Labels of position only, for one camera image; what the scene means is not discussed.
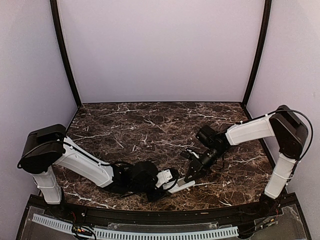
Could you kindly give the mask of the white remote control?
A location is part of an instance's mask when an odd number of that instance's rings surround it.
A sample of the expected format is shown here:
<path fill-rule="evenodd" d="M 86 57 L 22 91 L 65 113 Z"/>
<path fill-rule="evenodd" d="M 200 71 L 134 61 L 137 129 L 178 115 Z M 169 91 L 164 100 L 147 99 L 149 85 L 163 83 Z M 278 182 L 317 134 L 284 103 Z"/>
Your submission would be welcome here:
<path fill-rule="evenodd" d="M 175 194 L 175 193 L 180 192 L 182 190 L 185 190 L 187 188 L 193 187 L 196 184 L 196 182 L 194 180 L 190 181 L 188 183 L 184 183 L 181 186 L 179 186 L 178 183 L 176 183 L 176 184 L 174 184 L 174 183 L 175 183 L 175 181 L 171 181 L 171 182 L 164 184 L 163 189 L 166 191 L 169 191 L 171 194 Z"/>

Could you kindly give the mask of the grey battery cover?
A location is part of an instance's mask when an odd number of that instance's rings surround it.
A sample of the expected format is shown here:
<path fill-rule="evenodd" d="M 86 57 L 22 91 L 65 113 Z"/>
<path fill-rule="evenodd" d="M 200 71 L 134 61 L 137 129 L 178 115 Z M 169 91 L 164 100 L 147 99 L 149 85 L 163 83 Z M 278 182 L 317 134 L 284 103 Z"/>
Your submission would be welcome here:
<path fill-rule="evenodd" d="M 179 181 L 177 182 L 177 185 L 178 185 L 179 187 L 183 186 L 184 184 L 186 184 L 186 182 L 185 182 L 183 179 L 181 179 L 181 180 L 179 180 Z"/>

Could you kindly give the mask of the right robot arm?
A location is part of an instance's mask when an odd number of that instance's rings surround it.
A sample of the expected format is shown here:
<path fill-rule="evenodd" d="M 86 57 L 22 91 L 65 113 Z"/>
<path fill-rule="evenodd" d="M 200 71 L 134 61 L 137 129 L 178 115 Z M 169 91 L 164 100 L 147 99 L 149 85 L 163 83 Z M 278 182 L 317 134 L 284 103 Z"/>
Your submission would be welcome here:
<path fill-rule="evenodd" d="M 232 146 L 267 138 L 276 139 L 279 155 L 263 192 L 266 198 L 255 205 L 255 213 L 266 217 L 275 208 L 273 200 L 280 196 L 283 188 L 291 181 L 298 164 L 310 149 L 314 128 L 305 114 L 281 105 L 272 112 L 237 122 L 222 131 L 204 125 L 195 137 L 207 150 L 198 153 L 187 148 L 181 152 L 181 156 L 190 160 L 190 164 L 185 177 L 178 181 L 179 186 L 204 177 Z"/>

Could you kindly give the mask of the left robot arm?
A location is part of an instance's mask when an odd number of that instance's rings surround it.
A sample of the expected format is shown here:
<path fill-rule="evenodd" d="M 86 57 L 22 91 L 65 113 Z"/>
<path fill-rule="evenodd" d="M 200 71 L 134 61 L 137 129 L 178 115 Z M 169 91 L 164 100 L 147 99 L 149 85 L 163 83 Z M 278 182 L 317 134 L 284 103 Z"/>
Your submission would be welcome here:
<path fill-rule="evenodd" d="M 60 218 L 67 218 L 71 208 L 63 201 L 53 165 L 67 168 L 109 193 L 145 193 L 150 202 L 169 194 L 172 186 L 166 184 L 177 181 L 174 170 L 160 171 L 150 161 L 104 162 L 76 145 L 61 124 L 41 128 L 29 133 L 17 168 L 32 175 L 44 200 Z"/>

